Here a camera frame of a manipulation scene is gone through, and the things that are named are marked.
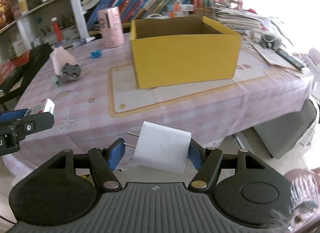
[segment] table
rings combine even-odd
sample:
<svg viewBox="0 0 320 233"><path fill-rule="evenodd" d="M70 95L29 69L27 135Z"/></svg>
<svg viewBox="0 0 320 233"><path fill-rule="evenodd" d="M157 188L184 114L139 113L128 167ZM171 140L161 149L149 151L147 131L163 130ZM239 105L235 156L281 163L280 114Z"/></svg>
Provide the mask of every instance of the table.
<svg viewBox="0 0 320 233"><path fill-rule="evenodd" d="M135 145L144 121L189 131L204 145L214 140L299 111L309 96L313 76L298 78L270 68L243 44L233 79L139 90L135 84L129 34L118 48L103 49L102 41L69 49L82 68L81 78L61 87L49 60L32 80L16 109L50 98L56 106L52 129L28 136L21 150L4 156L19 177L69 148L75 154L108 147L117 138ZM102 49L102 58L90 52ZM134 149L127 148L118 167L130 167Z"/></svg>

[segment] blue gripper pad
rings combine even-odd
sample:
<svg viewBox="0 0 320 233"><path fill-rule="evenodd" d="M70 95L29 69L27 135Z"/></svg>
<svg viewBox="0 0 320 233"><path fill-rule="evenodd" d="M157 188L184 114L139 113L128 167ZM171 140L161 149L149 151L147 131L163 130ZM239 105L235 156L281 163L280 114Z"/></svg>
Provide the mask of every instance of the blue gripper pad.
<svg viewBox="0 0 320 233"><path fill-rule="evenodd" d="M107 150L110 154L107 164L114 171L125 153L124 139L118 138Z"/></svg>
<svg viewBox="0 0 320 233"><path fill-rule="evenodd" d="M6 122L10 121L12 119L21 118L24 116L24 114L28 111L27 108L25 109L19 109L15 111L10 112L4 112L0 114L0 122Z"/></svg>
<svg viewBox="0 0 320 233"><path fill-rule="evenodd" d="M188 159L192 162L194 168L198 171L205 161L205 149L203 149L195 140L191 138Z"/></svg>

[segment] black clamp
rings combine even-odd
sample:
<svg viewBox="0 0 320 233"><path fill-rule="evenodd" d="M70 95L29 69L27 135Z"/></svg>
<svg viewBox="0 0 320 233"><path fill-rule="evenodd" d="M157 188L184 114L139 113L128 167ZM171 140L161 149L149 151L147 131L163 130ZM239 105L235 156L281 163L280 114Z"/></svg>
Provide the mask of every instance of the black clamp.
<svg viewBox="0 0 320 233"><path fill-rule="evenodd" d="M54 117L49 112L23 116L0 123L0 156L20 150L27 135L52 128Z"/></svg>
<svg viewBox="0 0 320 233"><path fill-rule="evenodd" d="M69 63L66 63L61 68L61 76L60 81L65 83L68 81L75 81L80 78L81 74L81 67L78 64L70 65Z"/></svg>

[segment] small white box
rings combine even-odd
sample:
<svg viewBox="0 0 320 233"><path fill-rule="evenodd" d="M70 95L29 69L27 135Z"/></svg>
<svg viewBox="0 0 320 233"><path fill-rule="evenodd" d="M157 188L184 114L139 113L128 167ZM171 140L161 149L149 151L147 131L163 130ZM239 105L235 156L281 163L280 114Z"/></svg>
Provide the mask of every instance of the small white box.
<svg viewBox="0 0 320 233"><path fill-rule="evenodd" d="M53 110L54 110L54 103L52 102L51 99L47 98L45 100L42 100L41 103L39 105L37 105L36 107L32 107L30 108L27 112L26 112L26 116L27 115L34 115L34 114L39 114L39 113L43 113L43 112L49 112L51 114L53 114Z"/></svg>
<svg viewBox="0 0 320 233"><path fill-rule="evenodd" d="M63 39L65 41L79 38L78 28L76 25L63 29L61 32L62 32Z"/></svg>
<svg viewBox="0 0 320 233"><path fill-rule="evenodd" d="M27 48L25 47L23 40L19 39L12 43L14 51L16 52L17 57L21 56L27 51Z"/></svg>
<svg viewBox="0 0 320 233"><path fill-rule="evenodd" d="M144 121L133 161L137 164L183 173L191 133Z"/></svg>

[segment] green small object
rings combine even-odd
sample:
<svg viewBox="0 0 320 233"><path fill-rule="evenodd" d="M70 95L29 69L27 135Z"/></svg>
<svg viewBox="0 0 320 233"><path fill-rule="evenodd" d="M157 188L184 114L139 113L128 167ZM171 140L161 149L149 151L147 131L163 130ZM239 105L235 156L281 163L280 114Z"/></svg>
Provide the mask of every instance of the green small object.
<svg viewBox="0 0 320 233"><path fill-rule="evenodd" d="M62 85L61 81L59 80L58 76L57 75L53 75L51 77L53 83L57 86L57 87L60 87Z"/></svg>

